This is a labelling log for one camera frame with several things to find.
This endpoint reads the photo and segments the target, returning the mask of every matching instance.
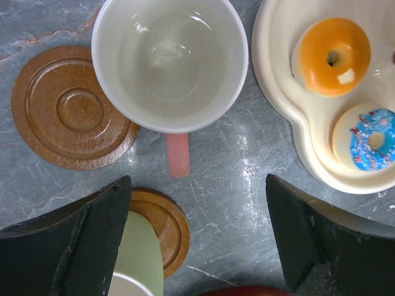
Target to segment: light green mug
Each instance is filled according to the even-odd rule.
[[[163,261],[155,230],[143,216],[129,212],[108,296],[163,294]]]

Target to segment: gray countertop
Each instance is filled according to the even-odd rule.
[[[231,0],[251,41],[260,0]],[[50,47],[89,46],[101,0],[0,0],[0,228],[77,200],[121,175],[162,191],[184,209],[191,248],[165,294],[199,295],[221,287],[284,287],[267,210],[265,177],[281,176],[302,190],[357,215],[395,226],[394,189],[371,195],[336,191],[303,167],[291,125],[263,96],[250,63],[234,106],[214,124],[189,136],[191,174],[172,179],[163,135],[141,130],[116,163],[80,172],[58,168],[23,141],[10,95],[18,72]]]

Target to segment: red plate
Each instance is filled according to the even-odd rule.
[[[290,296],[290,294],[271,287],[234,287],[209,292],[202,296]]]

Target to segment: orange donut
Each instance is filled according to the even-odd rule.
[[[351,20],[328,18],[310,27],[296,45],[292,72],[298,83],[324,97],[352,91],[370,64],[367,35]]]

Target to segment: gray marble surface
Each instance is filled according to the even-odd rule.
[[[260,0],[231,0],[251,41]],[[101,0],[0,0],[0,228],[77,200],[121,175],[168,194],[184,209],[192,244],[165,294],[199,295],[221,287],[284,287],[265,198],[265,177],[281,176],[357,215],[395,226],[394,189],[338,192],[313,178],[293,144],[291,125],[266,101],[250,63],[240,97],[216,123],[189,136],[191,174],[168,175],[163,135],[142,129],[118,162],[100,170],[58,168],[24,143],[10,94],[23,65],[51,47],[89,46]]]

